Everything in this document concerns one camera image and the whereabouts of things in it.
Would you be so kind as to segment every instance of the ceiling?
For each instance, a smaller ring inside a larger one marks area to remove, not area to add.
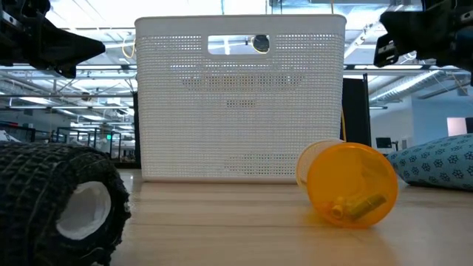
[[[51,72],[40,72],[28,66],[0,66],[0,94],[31,94],[38,98],[45,95],[65,95],[62,98],[49,99],[54,103],[76,106],[114,106],[122,109],[60,111],[63,115],[76,119],[77,115],[95,115],[103,120],[123,121],[132,116],[130,92],[137,90],[136,55],[134,55],[134,22],[146,16],[195,16],[195,15],[236,15],[236,14],[328,14],[332,13],[330,0],[52,0],[52,9],[47,18],[57,27],[84,35],[106,45],[106,52],[92,58],[78,67],[78,77],[67,80]],[[370,92],[375,95],[382,92],[392,82],[403,76],[419,75],[427,69],[420,69],[415,55],[406,55],[400,59],[402,69],[383,69],[372,66],[376,41],[386,33],[378,18],[386,10],[420,10],[420,0],[335,0],[334,13],[347,18],[345,64],[351,66],[347,77],[361,77],[367,72]],[[425,83],[425,93],[435,92],[443,86],[451,86],[452,77],[445,77],[437,83]],[[68,95],[102,95],[90,100],[68,98]],[[452,93],[440,93],[442,98],[455,100]],[[41,104],[15,99],[19,105]],[[372,102],[383,105],[384,102]]]

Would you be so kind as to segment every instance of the black monitor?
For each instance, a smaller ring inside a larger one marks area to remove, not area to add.
[[[392,148],[391,138],[390,137],[377,137],[376,147],[378,147],[378,149],[391,149]]]

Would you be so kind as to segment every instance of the wooden surface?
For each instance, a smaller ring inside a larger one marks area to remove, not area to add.
[[[473,193],[400,185],[392,213],[361,231],[318,219],[296,185],[142,183],[139,171],[122,178],[133,217],[112,266],[473,263]]]

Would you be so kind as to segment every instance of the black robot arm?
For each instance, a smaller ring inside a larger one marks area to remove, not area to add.
[[[436,59],[473,71],[473,0],[423,0],[424,11],[385,12],[380,22],[387,34],[376,44],[374,64],[395,64],[416,51],[419,60]]]
[[[30,64],[75,78],[76,66],[105,52],[96,40],[55,27],[49,0],[1,0],[0,65]]]

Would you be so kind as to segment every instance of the white plastic basket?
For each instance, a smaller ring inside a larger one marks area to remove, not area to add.
[[[343,16],[140,18],[145,180],[294,181],[307,145],[339,138]],[[267,34],[264,55],[211,55],[210,35]]]

